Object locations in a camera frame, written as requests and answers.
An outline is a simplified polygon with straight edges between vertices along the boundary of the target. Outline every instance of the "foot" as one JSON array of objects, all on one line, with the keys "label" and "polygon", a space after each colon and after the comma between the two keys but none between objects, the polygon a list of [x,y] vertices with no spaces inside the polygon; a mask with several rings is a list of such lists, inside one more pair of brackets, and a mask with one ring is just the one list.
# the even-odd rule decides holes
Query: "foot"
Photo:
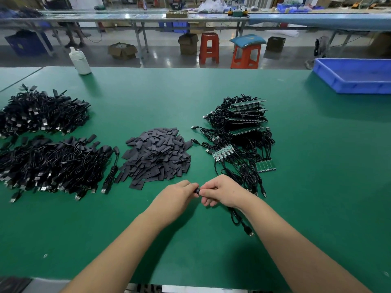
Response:
[{"label": "foot", "polygon": [[70,47],[76,47],[77,44],[75,42],[69,42],[68,44],[65,45],[65,48],[70,48]]}]

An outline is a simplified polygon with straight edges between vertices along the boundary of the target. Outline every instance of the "green tabletop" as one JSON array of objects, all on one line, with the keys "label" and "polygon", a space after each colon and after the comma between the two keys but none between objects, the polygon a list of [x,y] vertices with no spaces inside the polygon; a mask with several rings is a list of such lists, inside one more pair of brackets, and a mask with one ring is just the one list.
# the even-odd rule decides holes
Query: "green tabletop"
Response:
[{"label": "green tabletop", "polygon": [[[68,89],[92,104],[91,119],[72,135],[96,134],[103,144],[125,141],[154,127],[191,130],[227,96],[265,98],[276,141],[277,170],[261,175],[266,201],[310,241],[374,292],[391,291],[391,97],[338,95],[309,71],[45,67],[23,83],[38,90]],[[18,91],[0,94],[0,105]],[[55,140],[62,139],[56,134]],[[142,212],[168,184],[215,177],[201,146],[182,178],[80,202],[62,192],[27,192],[9,203],[0,186],[0,275],[71,279]],[[140,263],[133,282],[286,291],[287,285],[257,237],[232,224],[229,212],[196,201],[164,230]]]},{"label": "green tabletop", "polygon": [[25,79],[41,68],[0,68],[0,92]]}]

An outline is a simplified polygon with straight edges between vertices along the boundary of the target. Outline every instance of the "stool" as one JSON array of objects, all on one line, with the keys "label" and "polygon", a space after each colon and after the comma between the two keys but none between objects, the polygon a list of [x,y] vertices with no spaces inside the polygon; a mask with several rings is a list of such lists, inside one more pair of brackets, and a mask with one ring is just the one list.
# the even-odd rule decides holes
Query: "stool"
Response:
[{"label": "stool", "polygon": [[[212,41],[212,47],[208,47],[209,40]],[[204,65],[208,57],[216,59],[216,63],[219,63],[219,35],[217,33],[202,33],[201,35],[199,63]]]},{"label": "stool", "polygon": [[[261,44],[266,44],[265,39],[254,34],[248,34],[242,37],[233,38],[230,41],[235,44],[231,69],[257,69],[259,55],[261,54]],[[242,57],[240,58],[236,58],[238,48],[242,49]],[[256,61],[250,58],[251,51],[255,49],[258,50]]]}]

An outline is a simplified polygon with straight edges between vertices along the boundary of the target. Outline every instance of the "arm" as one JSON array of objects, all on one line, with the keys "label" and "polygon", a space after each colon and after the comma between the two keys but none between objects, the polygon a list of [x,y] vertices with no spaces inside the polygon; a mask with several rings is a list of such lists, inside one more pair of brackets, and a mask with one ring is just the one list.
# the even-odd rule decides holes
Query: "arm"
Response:
[{"label": "arm", "polygon": [[198,197],[193,193],[197,187],[187,180],[167,186],[61,293],[124,292],[156,236]]},{"label": "arm", "polygon": [[201,187],[204,206],[220,201],[242,211],[293,292],[370,292],[282,219],[263,200],[220,175]]}]

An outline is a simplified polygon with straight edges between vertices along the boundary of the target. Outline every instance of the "orange stool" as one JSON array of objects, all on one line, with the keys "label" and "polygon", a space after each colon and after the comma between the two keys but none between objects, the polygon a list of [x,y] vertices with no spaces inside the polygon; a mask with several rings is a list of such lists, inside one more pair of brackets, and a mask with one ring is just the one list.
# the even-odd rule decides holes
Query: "orange stool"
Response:
[{"label": "orange stool", "polygon": [[[235,50],[233,52],[233,57],[231,62],[231,69],[257,69],[259,63],[259,55],[261,54],[261,44],[253,44],[245,48],[241,48],[243,51],[242,57],[236,58],[236,52],[238,48],[239,46],[235,45]],[[256,61],[250,58],[251,51],[254,49],[258,50]]]},{"label": "orange stool", "polygon": [[[209,40],[212,41],[212,47],[208,47]],[[204,65],[208,57],[216,59],[216,63],[219,63],[219,35],[217,33],[202,33],[201,35],[199,63]]]}]

